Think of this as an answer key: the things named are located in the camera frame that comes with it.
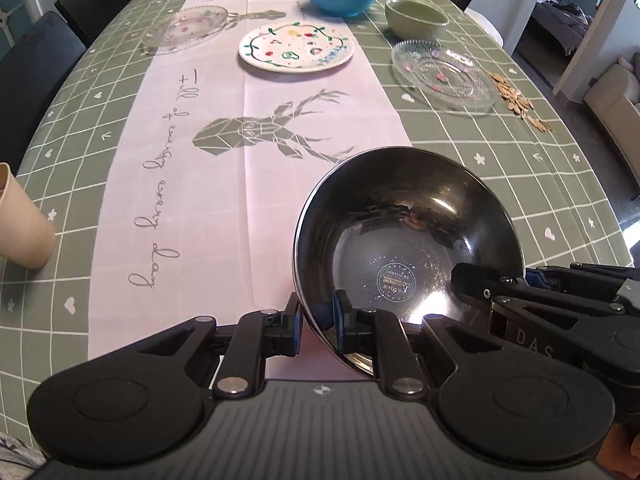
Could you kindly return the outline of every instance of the screw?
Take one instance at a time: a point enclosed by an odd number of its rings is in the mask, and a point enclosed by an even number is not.
[[[391,386],[396,392],[407,395],[419,394],[424,389],[422,381],[413,377],[396,379]]]
[[[218,389],[228,394],[241,394],[249,386],[242,377],[225,377],[218,381]]]

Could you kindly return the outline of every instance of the logo stamped in bowl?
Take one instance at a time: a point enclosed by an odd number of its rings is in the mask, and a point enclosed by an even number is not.
[[[415,292],[415,276],[403,264],[386,264],[378,272],[376,281],[382,297],[394,303],[408,300]]]

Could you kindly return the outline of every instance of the bedroom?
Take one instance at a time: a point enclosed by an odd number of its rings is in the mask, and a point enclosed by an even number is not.
[[[516,51],[549,86],[560,80],[601,1],[537,1]]]

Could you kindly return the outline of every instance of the bowl rim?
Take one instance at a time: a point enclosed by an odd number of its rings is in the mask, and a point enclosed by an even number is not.
[[[525,265],[524,252],[522,251],[522,244],[520,243],[520,238],[518,237],[516,228],[513,225],[513,220],[511,220],[511,215],[509,215],[504,204],[502,204],[498,196],[491,190],[491,188],[487,186],[487,184],[485,184],[485,182],[480,177],[475,176],[475,174],[473,174],[471,170],[463,166],[460,162],[457,162],[452,158],[449,158],[448,156],[445,156],[445,155],[441,155],[440,153],[437,153],[437,152],[431,152],[430,150],[423,150],[421,148],[416,148],[415,146],[406,146],[406,145],[398,144],[394,146],[378,146],[376,148],[370,148],[368,150],[364,150],[362,152],[356,153],[355,155],[350,156],[346,160],[343,160],[339,164],[336,164],[315,185],[315,187],[313,188],[309,196],[306,198],[305,205],[303,205],[302,210],[300,211],[300,215],[298,216],[298,221],[296,222],[296,230],[294,232],[294,237],[293,237],[293,247],[291,251],[291,273],[293,277],[294,290],[298,297],[298,301],[302,306],[302,310],[305,315],[306,321],[312,327],[312,331],[318,336],[318,339],[322,342],[325,348],[327,348],[332,355],[337,356],[343,365],[355,371],[356,373],[359,373],[361,376],[366,376],[366,377],[371,377],[373,375],[373,368],[372,368],[372,365],[370,364],[370,360],[368,360],[362,354],[340,354],[339,352],[337,352],[335,347],[332,345],[332,343],[326,338],[326,336],[322,334],[322,329],[320,328],[320,326],[314,319],[313,315],[311,314],[311,308],[308,304],[306,304],[306,298],[302,294],[302,283],[300,280],[300,273],[298,272],[298,262],[299,262],[298,242],[300,240],[300,230],[302,228],[302,224],[305,221],[306,212],[311,206],[311,203],[316,197],[316,194],[318,194],[318,190],[324,185],[324,183],[327,180],[329,180],[334,175],[334,173],[340,170],[341,167],[346,165],[348,162],[351,162],[351,159],[361,155],[365,155],[366,153],[376,152],[379,150],[389,150],[389,149],[392,149],[392,150],[405,149],[405,150],[411,150],[411,151],[417,151],[417,152],[428,152],[431,155],[437,156],[439,158],[444,158],[448,162],[451,162],[452,164],[457,164],[460,168],[462,168],[462,170],[465,173],[469,174],[484,190],[486,190],[490,195],[492,195],[497,200],[498,205],[502,209],[502,212],[505,218],[507,219],[507,222],[511,226],[511,230],[513,231],[516,237],[516,244],[520,252],[520,261],[522,262],[522,277],[524,277],[526,273],[526,265]]]
[[[414,4],[422,5],[424,7],[429,7],[431,10],[435,10],[437,13],[442,15],[444,17],[445,21],[444,22],[432,22],[430,20],[422,20],[420,18],[416,18],[415,16],[411,16],[411,15],[405,14],[404,12],[400,12],[399,10],[397,10],[397,9],[392,7],[392,4],[395,3],[395,2],[411,2],[411,3],[414,3]],[[447,27],[447,25],[449,25],[449,23],[451,22],[449,17],[444,12],[442,12],[440,9],[438,9],[437,7],[434,7],[432,5],[426,4],[424,2],[421,2],[420,0],[387,0],[385,2],[385,9],[392,10],[396,14],[400,14],[400,16],[402,16],[404,18],[407,18],[408,20],[413,20],[414,22],[424,23],[426,25],[437,25],[439,27]]]

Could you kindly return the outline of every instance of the dining table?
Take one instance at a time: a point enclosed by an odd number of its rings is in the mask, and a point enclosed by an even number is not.
[[[44,114],[17,181],[56,230],[40,270],[0,262],[0,432],[36,446],[26,405],[52,374],[195,316],[238,322],[283,310],[309,193],[335,164],[415,146],[477,175],[511,216],[527,267],[630,266],[589,161],[538,88],[449,0],[439,38],[532,103],[542,131],[498,100],[453,108],[395,71],[399,41],[376,0],[329,18],[308,0],[132,0],[86,51]],[[165,53],[145,31],[181,9],[228,12],[217,33]],[[333,27],[351,60],[312,74],[249,65],[239,44],[273,23]],[[267,375],[350,380],[305,328],[300,355]]]

